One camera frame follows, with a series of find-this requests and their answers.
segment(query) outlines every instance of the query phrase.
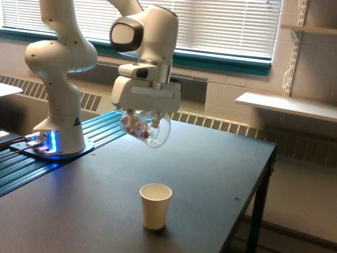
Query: white shelf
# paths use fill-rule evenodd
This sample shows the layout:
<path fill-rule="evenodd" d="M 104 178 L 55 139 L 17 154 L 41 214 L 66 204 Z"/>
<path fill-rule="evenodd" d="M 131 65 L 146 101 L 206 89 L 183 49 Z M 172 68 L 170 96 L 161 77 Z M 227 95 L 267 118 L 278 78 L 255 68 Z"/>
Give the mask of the white shelf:
<path fill-rule="evenodd" d="M 337 106 L 312 100 L 246 92 L 235 101 L 239 104 L 252 105 L 258 108 L 337 122 Z"/>
<path fill-rule="evenodd" d="M 8 84 L 0 83 L 0 96 L 7 96 L 22 92 L 22 89 Z"/>
<path fill-rule="evenodd" d="M 337 29 L 310 27 L 310 26 L 296 26 L 296 25 L 281 25 L 281 28 L 291 29 L 294 31 L 302 31 L 307 33 L 320 33 L 320 34 L 336 34 Z"/>

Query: blue led light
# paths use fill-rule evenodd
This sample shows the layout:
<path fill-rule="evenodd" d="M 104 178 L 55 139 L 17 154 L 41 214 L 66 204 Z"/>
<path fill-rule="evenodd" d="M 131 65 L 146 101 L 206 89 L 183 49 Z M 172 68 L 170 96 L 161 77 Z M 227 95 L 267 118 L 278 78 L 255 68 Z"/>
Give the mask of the blue led light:
<path fill-rule="evenodd" d="M 51 131 L 51 138 L 52 138 L 52 152 L 56 152 L 56 134 L 54 131 Z"/>

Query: candy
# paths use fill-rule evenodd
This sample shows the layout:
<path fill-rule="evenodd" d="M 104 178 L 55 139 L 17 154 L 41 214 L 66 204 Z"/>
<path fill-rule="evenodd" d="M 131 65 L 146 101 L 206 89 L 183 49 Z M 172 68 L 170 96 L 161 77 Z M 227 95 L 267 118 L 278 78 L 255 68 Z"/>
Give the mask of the candy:
<path fill-rule="evenodd" d="M 129 115 L 125 115 L 121 118 L 121 123 L 124 131 L 131 134 L 132 136 L 142 140 L 146 140 L 150 136 L 149 132 L 147 131 L 148 125 L 139 121 L 137 117 L 132 117 L 132 120 L 130 120 Z"/>

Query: white paper cup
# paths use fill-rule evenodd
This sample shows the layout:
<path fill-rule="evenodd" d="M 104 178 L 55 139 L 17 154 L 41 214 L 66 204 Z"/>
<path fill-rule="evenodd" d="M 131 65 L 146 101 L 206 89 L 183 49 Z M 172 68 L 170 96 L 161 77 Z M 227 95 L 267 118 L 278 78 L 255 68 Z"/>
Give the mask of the white paper cup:
<path fill-rule="evenodd" d="M 140 189 L 143 224 L 145 228 L 158 230 L 165 226 L 172 191 L 169 187 L 150 183 Z"/>

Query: window blinds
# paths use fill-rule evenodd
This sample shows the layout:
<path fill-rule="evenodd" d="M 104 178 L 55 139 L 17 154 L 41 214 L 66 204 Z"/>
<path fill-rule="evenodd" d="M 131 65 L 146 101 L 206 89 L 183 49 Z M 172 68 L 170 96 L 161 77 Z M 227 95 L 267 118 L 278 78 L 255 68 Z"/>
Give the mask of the window blinds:
<path fill-rule="evenodd" d="M 2 0 L 4 26 L 50 32 L 42 23 L 38 0 Z M 88 38 L 108 40 L 120 16 L 106 0 L 74 0 L 78 24 Z M 271 59 L 281 0 L 158 0 L 179 17 L 181 50 Z"/>

